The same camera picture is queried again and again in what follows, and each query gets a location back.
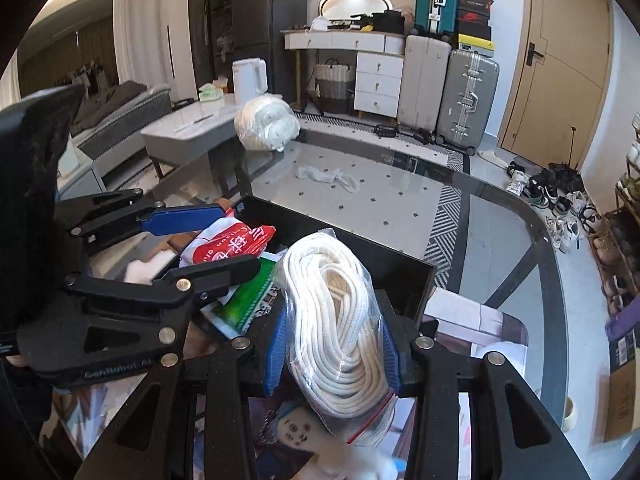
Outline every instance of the white rope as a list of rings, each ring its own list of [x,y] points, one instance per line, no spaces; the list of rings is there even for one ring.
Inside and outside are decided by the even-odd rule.
[[[380,312],[367,271],[347,246],[322,232],[293,244],[281,268],[295,310],[291,373],[319,412],[363,415],[388,392],[374,325]]]

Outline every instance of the barcode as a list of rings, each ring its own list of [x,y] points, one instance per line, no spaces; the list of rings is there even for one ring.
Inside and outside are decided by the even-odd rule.
[[[618,341],[618,359],[620,360],[620,366],[626,363],[626,337]]]

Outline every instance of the laundry basket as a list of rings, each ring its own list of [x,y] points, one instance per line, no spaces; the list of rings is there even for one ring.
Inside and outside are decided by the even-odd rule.
[[[321,110],[332,114],[348,113],[348,91],[355,88],[355,67],[339,64],[337,59],[329,59],[324,64],[317,64],[314,73]]]

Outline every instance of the teal suitcase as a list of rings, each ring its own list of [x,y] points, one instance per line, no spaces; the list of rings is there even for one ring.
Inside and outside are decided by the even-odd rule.
[[[415,28],[420,35],[451,43],[457,15],[458,0],[415,0]]]

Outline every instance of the red and white package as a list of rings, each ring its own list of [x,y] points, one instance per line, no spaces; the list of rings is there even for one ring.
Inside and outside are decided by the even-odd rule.
[[[241,254],[259,256],[276,229],[251,229],[236,218],[221,218],[204,229],[180,255],[180,266],[214,262]]]

